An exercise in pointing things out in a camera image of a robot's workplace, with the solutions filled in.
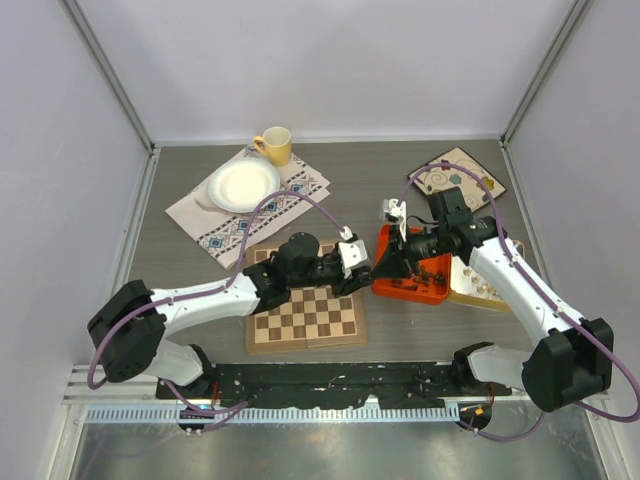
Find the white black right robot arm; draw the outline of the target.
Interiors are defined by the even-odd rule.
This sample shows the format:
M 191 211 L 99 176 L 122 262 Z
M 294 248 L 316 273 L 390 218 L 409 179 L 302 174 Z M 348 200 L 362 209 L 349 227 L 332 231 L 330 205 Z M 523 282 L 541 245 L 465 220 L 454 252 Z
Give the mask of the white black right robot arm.
M 405 203 L 383 201 L 389 241 L 373 278 L 409 278 L 421 261 L 450 254 L 496 289 L 533 345 L 526 352 L 481 342 L 457 351 L 455 389 L 472 395 L 488 382 L 502 384 L 525 392 L 544 412 L 607 390 L 612 362 L 597 346 L 612 348 L 611 327 L 601 318 L 586 320 L 562 301 L 518 254 L 497 218 L 475 216 L 459 188 L 431 195 L 429 208 L 435 226 L 411 233 Z

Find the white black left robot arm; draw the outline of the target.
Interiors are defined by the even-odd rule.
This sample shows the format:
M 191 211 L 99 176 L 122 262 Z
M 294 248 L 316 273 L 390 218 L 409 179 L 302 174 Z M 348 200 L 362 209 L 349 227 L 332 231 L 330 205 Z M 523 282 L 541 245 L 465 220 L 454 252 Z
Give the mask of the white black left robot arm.
M 95 346 L 87 376 L 90 389 L 140 374 L 170 382 L 190 398 L 205 397 L 213 385 L 212 364 L 196 345 L 170 336 L 214 320 L 270 312 L 293 291 L 328 287 L 336 297 L 371 285 L 371 262 L 357 236 L 321 253 L 311 234 L 296 233 L 266 259 L 216 282 L 174 290 L 152 290 L 141 280 L 122 286 L 89 321 Z M 94 370 L 104 371 L 96 380 Z

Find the dark chess piece cluster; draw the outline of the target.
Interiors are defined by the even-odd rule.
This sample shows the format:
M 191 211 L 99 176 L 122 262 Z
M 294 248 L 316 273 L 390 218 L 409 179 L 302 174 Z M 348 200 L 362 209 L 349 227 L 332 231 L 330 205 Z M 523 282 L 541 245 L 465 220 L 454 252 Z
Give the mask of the dark chess piece cluster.
M 430 285 L 436 286 L 445 286 L 447 280 L 442 271 L 431 272 L 424 267 L 420 267 L 420 269 L 412 274 L 411 279 L 420 285 L 424 285 L 425 287 Z

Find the wooden chess board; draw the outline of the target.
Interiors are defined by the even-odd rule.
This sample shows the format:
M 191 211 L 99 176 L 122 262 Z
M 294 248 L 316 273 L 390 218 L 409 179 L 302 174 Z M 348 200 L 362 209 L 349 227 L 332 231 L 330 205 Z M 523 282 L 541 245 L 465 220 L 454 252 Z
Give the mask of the wooden chess board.
M 284 304 L 247 318 L 250 354 L 361 345 L 367 341 L 361 292 L 336 297 L 329 286 L 294 289 Z

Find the gold tray of light pieces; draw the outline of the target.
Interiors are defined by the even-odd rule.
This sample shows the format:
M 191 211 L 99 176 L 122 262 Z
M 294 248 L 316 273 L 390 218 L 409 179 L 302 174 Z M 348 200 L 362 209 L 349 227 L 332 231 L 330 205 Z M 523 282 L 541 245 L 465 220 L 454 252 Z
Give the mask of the gold tray of light pieces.
M 492 311 L 510 311 L 496 288 L 457 256 L 451 258 L 447 300 Z

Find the orange plastic tray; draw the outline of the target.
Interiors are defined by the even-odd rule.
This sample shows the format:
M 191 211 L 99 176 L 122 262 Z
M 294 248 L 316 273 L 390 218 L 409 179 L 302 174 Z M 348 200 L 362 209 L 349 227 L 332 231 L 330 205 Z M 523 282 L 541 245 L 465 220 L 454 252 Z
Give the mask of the orange plastic tray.
M 381 258 L 383 253 L 387 249 L 391 249 L 389 247 L 389 231 L 392 226 L 394 225 L 385 225 L 380 230 L 376 250 L 375 265 Z M 418 233 L 422 230 L 426 230 L 427 232 L 429 232 L 426 228 L 410 228 L 408 232 Z M 442 271 L 447 280 L 445 286 L 430 285 L 425 287 L 424 285 L 415 283 L 411 279 L 412 276 L 408 276 L 403 280 L 374 281 L 372 291 L 374 294 L 383 297 L 428 305 L 439 305 L 449 294 L 451 258 L 452 257 L 450 254 L 445 254 L 435 258 L 424 260 L 420 263 L 420 267 L 424 267 L 431 272 Z

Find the patterned cloth placemat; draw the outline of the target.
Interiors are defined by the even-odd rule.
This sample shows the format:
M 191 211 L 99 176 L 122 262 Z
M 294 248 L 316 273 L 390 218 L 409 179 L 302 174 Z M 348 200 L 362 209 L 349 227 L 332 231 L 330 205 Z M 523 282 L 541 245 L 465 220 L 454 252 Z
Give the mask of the patterned cloth placemat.
M 252 146 L 245 146 L 208 175 L 189 194 L 166 209 L 167 215 L 223 268 L 233 266 L 241 240 L 252 246 L 275 234 L 311 209 L 289 192 L 320 202 L 329 195 L 327 180 L 296 155 L 275 167 Z M 250 220 L 267 195 L 286 194 L 266 203 Z

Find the white paper bowl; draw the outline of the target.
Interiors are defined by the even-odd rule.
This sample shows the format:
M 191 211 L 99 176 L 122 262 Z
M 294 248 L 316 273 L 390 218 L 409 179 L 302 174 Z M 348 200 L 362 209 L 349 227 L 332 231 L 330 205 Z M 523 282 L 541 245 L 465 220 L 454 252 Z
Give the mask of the white paper bowl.
M 215 206 L 231 213 L 247 213 L 277 192 L 280 184 L 280 175 L 269 162 L 240 159 L 214 171 L 207 192 Z

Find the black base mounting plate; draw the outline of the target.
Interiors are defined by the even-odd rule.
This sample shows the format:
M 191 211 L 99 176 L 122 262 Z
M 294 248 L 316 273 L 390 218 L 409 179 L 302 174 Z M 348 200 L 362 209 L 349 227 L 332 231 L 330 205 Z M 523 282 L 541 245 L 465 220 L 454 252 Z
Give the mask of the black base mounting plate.
M 373 396 L 383 409 L 442 406 L 449 397 L 509 396 L 496 383 L 465 383 L 450 364 L 436 362 L 218 364 L 202 380 L 177 391 L 188 400 L 223 407 L 343 410 Z

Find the yellow mug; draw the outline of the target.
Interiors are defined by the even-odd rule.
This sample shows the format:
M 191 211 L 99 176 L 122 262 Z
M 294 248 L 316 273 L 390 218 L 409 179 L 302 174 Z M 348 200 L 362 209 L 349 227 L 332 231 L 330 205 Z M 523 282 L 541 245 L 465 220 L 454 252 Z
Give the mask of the yellow mug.
M 275 167 L 284 167 L 290 162 L 292 137 L 288 129 L 281 126 L 270 127 L 261 136 L 255 136 L 252 143 Z

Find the aluminium frame rail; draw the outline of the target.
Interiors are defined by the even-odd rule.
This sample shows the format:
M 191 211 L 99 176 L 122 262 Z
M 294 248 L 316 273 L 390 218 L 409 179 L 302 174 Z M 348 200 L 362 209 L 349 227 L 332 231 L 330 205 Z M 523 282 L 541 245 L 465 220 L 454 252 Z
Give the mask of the aluminium frame rail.
M 76 366 L 63 401 L 84 405 L 85 423 L 175 423 L 196 432 L 218 422 L 312 424 L 457 422 L 500 401 L 525 401 L 496 383 L 465 386 L 451 364 L 270 363 L 218 364 L 203 393 L 175 397 L 161 380 L 139 375 L 91 390 Z

